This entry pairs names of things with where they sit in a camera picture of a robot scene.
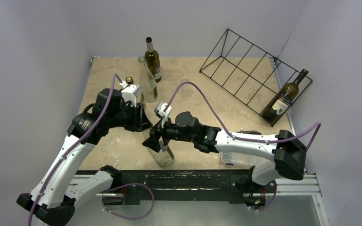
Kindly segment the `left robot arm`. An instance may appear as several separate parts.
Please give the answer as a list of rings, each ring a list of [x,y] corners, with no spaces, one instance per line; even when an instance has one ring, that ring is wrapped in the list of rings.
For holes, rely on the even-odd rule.
[[[91,197],[106,190],[119,191],[122,173],[109,165],[76,186],[70,183],[81,163],[111,128],[142,132],[151,126],[141,96],[138,85],[99,92],[96,101],[73,118],[62,148],[41,182],[30,193],[21,194],[17,203],[49,226],[64,226]]]

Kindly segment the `clear glass bottle short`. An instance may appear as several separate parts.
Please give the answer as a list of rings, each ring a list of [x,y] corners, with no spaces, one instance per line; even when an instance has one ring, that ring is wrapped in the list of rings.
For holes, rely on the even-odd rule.
[[[157,153],[147,147],[148,152],[155,160],[157,165],[163,169],[172,167],[175,163],[175,156],[168,145],[164,145],[162,140],[159,140],[160,151]]]

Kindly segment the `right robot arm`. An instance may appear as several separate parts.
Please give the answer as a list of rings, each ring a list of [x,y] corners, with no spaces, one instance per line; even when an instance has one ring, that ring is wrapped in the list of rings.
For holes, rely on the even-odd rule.
[[[227,132],[200,123],[190,112],[182,112],[175,122],[158,121],[142,144],[159,152],[171,140],[190,142],[203,153],[241,153],[267,159],[253,167],[251,176],[246,178],[246,186],[253,192],[280,177],[297,181],[304,178],[307,148],[288,130],[265,136]]]

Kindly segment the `dark green bottle front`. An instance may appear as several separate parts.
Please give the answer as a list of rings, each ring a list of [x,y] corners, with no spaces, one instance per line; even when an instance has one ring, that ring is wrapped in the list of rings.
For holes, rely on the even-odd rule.
[[[306,77],[308,71],[303,69],[294,81],[286,83],[271,99],[260,116],[265,119],[273,127],[292,104],[292,101],[299,93],[299,85]]]

